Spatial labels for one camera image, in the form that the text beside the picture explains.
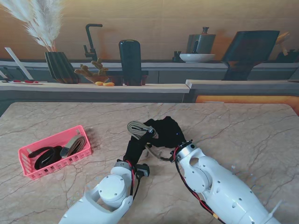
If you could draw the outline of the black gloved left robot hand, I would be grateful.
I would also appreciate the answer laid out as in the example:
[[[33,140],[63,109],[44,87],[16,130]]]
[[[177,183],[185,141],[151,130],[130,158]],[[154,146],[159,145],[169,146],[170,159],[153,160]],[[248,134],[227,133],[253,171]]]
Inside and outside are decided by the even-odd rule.
[[[158,138],[154,138],[153,134],[146,132],[140,139],[131,137],[128,142],[128,147],[123,160],[129,162],[132,166],[138,163],[143,150],[147,144],[156,145],[158,143]]]

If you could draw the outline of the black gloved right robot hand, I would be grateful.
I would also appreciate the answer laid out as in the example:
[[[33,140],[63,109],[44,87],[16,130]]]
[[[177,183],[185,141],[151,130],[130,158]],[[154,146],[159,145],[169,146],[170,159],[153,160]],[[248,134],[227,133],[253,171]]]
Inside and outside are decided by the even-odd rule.
[[[148,137],[147,139],[148,143],[155,147],[176,148],[186,142],[178,123],[170,116],[159,120],[149,119],[144,125],[151,126],[158,134],[157,138]]]

